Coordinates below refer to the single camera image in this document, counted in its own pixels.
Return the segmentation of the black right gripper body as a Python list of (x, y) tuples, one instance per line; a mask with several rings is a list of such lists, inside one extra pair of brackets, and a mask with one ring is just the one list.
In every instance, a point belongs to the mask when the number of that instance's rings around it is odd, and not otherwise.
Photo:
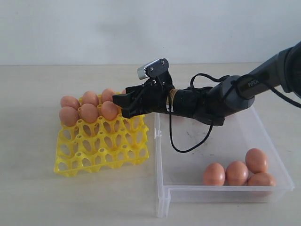
[(152, 112), (168, 114), (166, 103), (170, 90), (161, 90), (158, 87), (143, 89), (131, 105), (141, 105), (146, 111), (145, 114)]

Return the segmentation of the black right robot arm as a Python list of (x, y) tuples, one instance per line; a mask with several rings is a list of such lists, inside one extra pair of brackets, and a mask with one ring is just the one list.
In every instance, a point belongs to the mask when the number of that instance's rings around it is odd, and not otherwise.
[(112, 97), (125, 118), (152, 112), (192, 118), (201, 123), (222, 126), (227, 116), (248, 109), (255, 96), (281, 86), (285, 93), (301, 94), (301, 46), (287, 48), (246, 75), (225, 75), (214, 87), (196, 88), (190, 84), (177, 89), (165, 58), (154, 60), (137, 71), (144, 80)]

